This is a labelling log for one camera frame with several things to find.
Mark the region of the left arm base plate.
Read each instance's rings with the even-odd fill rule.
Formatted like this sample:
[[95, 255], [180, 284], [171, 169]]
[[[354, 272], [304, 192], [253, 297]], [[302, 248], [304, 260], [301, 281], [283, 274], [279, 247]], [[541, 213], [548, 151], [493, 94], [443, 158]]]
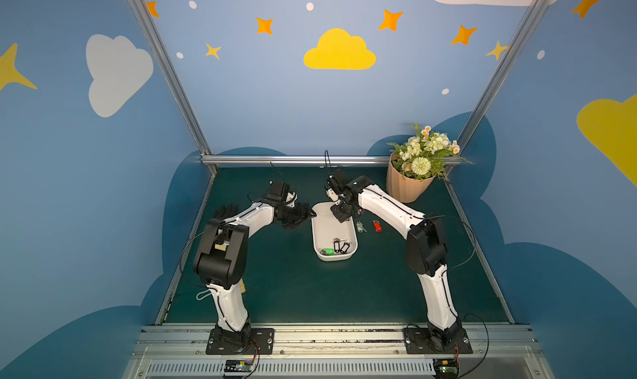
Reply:
[[271, 355], [275, 341], [275, 329], [249, 328], [232, 332], [215, 327], [210, 332], [205, 353], [207, 355], [254, 354]]

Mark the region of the bright green tag key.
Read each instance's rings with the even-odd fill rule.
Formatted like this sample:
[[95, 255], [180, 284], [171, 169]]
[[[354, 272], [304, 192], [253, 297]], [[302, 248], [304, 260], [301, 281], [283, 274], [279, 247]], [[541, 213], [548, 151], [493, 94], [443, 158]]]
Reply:
[[322, 250], [320, 251], [320, 254], [321, 254], [322, 256], [333, 256], [333, 255], [335, 255], [335, 254], [336, 254], [336, 252], [335, 252], [335, 250], [334, 250], [334, 249], [325, 248], [325, 249], [322, 249]]

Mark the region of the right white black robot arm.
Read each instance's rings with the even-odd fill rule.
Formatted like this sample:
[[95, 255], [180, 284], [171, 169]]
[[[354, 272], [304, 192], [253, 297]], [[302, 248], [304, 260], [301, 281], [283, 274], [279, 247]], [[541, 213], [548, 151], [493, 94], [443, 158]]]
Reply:
[[436, 352], [449, 352], [465, 337], [448, 282], [448, 248], [444, 227], [396, 200], [365, 176], [349, 179], [341, 170], [328, 176], [325, 191], [340, 222], [369, 211], [406, 240], [405, 259], [417, 274], [426, 300], [428, 341]]

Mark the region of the rear aluminium frame bar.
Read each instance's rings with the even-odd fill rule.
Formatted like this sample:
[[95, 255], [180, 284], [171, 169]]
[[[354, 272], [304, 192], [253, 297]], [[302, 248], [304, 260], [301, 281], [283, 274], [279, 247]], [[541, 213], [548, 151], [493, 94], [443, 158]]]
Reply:
[[390, 158], [384, 156], [328, 156], [324, 155], [203, 155], [202, 163], [207, 165], [270, 165], [291, 166], [374, 166], [382, 167], [389, 163]]

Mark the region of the right green circuit board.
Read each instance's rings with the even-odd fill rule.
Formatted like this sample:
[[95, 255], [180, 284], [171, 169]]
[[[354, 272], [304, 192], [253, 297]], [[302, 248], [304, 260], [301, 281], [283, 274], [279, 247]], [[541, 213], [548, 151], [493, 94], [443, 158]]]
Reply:
[[459, 362], [454, 359], [435, 359], [433, 367], [435, 378], [456, 379], [459, 377]]

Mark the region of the white oval storage box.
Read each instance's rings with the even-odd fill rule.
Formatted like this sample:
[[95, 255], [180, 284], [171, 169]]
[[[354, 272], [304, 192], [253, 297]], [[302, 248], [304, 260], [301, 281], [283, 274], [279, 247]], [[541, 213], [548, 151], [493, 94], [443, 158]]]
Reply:
[[[324, 262], [346, 261], [358, 250], [357, 231], [353, 221], [349, 219], [345, 222], [339, 222], [330, 211], [333, 205], [333, 202], [320, 202], [312, 207], [317, 214], [315, 218], [311, 219], [314, 250], [318, 258]], [[333, 249], [334, 238], [351, 244], [348, 253], [322, 256], [320, 254], [322, 249]]]

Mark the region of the light green tag key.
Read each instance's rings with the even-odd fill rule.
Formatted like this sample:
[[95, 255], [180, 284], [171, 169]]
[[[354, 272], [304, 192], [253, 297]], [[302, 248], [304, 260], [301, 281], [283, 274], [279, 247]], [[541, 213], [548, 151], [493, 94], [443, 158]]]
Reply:
[[363, 226], [363, 223], [361, 223], [361, 221], [356, 221], [355, 226], [356, 226], [356, 229], [357, 229], [358, 233], [365, 233], [366, 232], [366, 230], [365, 230], [365, 228]]

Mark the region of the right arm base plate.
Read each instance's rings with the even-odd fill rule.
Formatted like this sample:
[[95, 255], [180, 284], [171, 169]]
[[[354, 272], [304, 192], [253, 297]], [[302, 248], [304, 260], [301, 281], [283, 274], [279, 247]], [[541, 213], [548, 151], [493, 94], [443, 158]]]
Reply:
[[402, 330], [408, 354], [472, 354], [467, 332], [462, 327], [431, 332], [428, 328], [408, 325]]

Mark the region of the green circuit board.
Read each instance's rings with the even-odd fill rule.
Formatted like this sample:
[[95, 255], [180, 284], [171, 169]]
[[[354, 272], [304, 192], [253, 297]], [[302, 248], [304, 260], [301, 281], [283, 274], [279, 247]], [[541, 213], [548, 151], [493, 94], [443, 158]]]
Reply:
[[454, 359], [435, 359], [433, 367], [435, 378], [456, 379], [459, 377], [459, 362]]
[[228, 374], [250, 374], [253, 369], [253, 364], [247, 362], [247, 360], [226, 360], [224, 364], [223, 372]]

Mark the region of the front aluminium rail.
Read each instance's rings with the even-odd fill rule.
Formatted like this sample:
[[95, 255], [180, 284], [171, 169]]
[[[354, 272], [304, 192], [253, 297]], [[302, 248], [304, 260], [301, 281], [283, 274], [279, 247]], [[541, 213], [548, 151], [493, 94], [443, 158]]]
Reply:
[[[125, 378], [435, 378], [435, 359], [459, 362], [459, 378], [552, 378], [532, 329], [466, 324], [472, 354], [408, 354], [402, 330], [411, 324], [259, 324], [275, 329], [271, 355], [207, 355], [209, 325], [145, 327]], [[247, 360], [250, 374], [223, 372], [226, 360]]]

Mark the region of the left aluminium frame post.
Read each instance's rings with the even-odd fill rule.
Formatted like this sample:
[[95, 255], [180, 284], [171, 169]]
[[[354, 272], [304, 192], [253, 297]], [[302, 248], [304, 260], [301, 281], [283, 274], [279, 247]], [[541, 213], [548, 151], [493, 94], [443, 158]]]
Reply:
[[170, 91], [180, 109], [180, 112], [186, 122], [186, 125], [193, 137], [195, 144], [200, 152], [200, 161], [207, 166], [212, 176], [217, 175], [218, 167], [214, 163], [205, 163], [204, 158], [212, 156], [207, 139], [202, 131], [202, 127], [197, 119], [193, 107], [187, 97], [187, 94], [180, 82], [177, 71], [172, 63], [169, 52], [159, 34], [159, 30], [154, 22], [154, 17], [150, 14], [150, 10], [146, 4], [146, 0], [127, 0], [130, 8], [134, 12], [139, 26], [149, 43], [149, 47], [153, 52], [154, 58], [159, 64]]

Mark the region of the white green artificial flowers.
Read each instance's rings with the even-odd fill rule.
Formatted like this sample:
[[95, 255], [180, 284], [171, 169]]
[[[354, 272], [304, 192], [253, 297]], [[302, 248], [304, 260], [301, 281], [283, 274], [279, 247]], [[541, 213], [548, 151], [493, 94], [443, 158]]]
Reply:
[[392, 147], [389, 167], [405, 178], [426, 180], [446, 177], [446, 158], [461, 158], [461, 147], [457, 140], [451, 140], [447, 133], [436, 132], [431, 126], [411, 125], [416, 134], [403, 144], [388, 143]]

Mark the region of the black glove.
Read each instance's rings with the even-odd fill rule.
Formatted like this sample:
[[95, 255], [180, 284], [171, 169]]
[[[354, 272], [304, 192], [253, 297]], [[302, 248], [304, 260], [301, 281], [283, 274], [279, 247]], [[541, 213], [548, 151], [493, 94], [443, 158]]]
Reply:
[[238, 206], [234, 204], [222, 205], [215, 210], [212, 218], [220, 221], [232, 218], [238, 214]]

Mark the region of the left green circuit board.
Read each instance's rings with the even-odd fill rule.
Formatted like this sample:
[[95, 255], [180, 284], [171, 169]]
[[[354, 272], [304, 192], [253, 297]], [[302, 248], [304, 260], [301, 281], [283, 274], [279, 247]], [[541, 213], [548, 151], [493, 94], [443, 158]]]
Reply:
[[253, 364], [247, 362], [247, 360], [226, 360], [224, 364], [223, 372], [228, 374], [250, 374], [253, 369]]

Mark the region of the right aluminium frame post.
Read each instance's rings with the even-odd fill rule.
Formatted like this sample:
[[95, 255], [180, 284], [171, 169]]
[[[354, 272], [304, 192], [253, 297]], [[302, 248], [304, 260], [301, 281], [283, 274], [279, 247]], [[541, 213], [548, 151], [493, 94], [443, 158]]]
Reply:
[[469, 146], [471, 138], [473, 138], [480, 123], [487, 115], [499, 90], [501, 90], [507, 80], [509, 73], [514, 68], [517, 59], [524, 50], [524, 47], [526, 47], [549, 6], [550, 0], [532, 0], [529, 8], [524, 13], [521, 22], [509, 41], [509, 49], [504, 52], [504, 56], [499, 60], [477, 105], [471, 111], [469, 118], [459, 133], [457, 141], [460, 143], [460, 154], [459, 158], [457, 158], [458, 163], [456, 163], [456, 166], [464, 163], [464, 150]]

